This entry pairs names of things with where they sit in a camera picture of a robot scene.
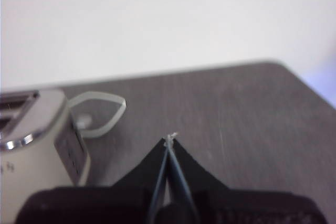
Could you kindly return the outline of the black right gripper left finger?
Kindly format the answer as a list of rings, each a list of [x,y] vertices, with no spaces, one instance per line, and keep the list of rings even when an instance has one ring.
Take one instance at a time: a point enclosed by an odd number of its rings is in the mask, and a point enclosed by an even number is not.
[[[162,138],[133,170],[112,186],[117,192],[113,200],[121,210],[118,220],[154,223],[164,202],[167,160],[167,147]]]

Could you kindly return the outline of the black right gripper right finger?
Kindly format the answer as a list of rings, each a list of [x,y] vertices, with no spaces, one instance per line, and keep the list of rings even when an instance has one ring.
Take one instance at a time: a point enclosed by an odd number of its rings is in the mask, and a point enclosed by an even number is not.
[[[220,223],[219,201],[229,191],[220,180],[206,171],[176,140],[170,143],[170,174],[174,199],[181,197],[191,223]]]

